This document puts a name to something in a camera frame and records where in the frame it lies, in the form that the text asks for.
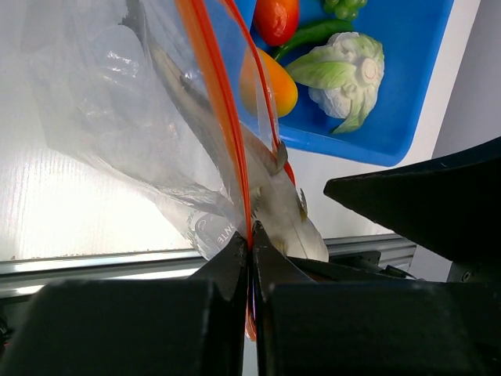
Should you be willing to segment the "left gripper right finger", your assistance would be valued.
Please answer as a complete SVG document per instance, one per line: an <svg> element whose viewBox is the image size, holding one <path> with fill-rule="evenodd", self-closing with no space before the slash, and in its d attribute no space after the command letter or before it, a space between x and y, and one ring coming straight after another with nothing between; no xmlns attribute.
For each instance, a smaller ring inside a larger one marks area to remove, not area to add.
<svg viewBox="0 0 501 376"><path fill-rule="evenodd" d="M261 375L497 375L500 285L293 261L253 228Z"/></svg>

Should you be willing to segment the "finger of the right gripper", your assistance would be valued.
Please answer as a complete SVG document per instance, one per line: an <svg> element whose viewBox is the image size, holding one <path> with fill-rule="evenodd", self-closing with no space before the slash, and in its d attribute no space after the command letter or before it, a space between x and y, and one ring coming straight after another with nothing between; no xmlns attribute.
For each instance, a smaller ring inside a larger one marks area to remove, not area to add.
<svg viewBox="0 0 501 376"><path fill-rule="evenodd" d="M441 257L500 264L500 140L326 182L324 194Z"/></svg>

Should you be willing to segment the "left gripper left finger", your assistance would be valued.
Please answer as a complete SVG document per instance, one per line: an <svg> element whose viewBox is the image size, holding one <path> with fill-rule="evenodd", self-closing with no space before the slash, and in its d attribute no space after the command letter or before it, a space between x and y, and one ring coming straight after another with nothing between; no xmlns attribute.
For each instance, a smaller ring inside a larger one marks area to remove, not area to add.
<svg viewBox="0 0 501 376"><path fill-rule="evenodd" d="M4 375L239 375L248 246L183 280L66 280L30 300Z"/></svg>

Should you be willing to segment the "yellow orange mango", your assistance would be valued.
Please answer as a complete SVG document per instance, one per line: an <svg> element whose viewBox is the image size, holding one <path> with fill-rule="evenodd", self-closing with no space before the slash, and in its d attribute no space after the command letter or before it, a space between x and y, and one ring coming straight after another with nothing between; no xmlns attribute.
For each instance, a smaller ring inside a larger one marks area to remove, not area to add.
<svg viewBox="0 0 501 376"><path fill-rule="evenodd" d="M260 54L262 65L268 72L268 84L271 88L276 105L276 115L278 118L288 115L296 106L298 90L296 83L287 71L277 63L268 53L257 48ZM255 115L256 104L256 84L258 81L258 71L251 51L248 49L243 58L243 65L240 72L239 91L240 99L248 112Z"/></svg>

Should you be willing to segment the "clear orange zip bag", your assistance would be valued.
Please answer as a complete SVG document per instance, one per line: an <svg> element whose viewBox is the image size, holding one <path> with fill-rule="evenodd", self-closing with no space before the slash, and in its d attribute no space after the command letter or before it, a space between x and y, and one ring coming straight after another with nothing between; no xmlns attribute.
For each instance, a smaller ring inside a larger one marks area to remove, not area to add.
<svg viewBox="0 0 501 376"><path fill-rule="evenodd" d="M150 196L206 259L250 240L251 145L279 142L268 72L233 1L28 1L20 54L47 146ZM256 114L239 91L258 71Z"/></svg>

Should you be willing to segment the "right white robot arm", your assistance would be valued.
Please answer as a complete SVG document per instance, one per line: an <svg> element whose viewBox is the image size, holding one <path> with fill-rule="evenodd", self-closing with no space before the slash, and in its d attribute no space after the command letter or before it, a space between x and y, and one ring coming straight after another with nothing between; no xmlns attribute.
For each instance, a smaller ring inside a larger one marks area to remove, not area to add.
<svg viewBox="0 0 501 376"><path fill-rule="evenodd" d="M324 194L452 263L450 280L500 280L500 139L330 179Z"/></svg>

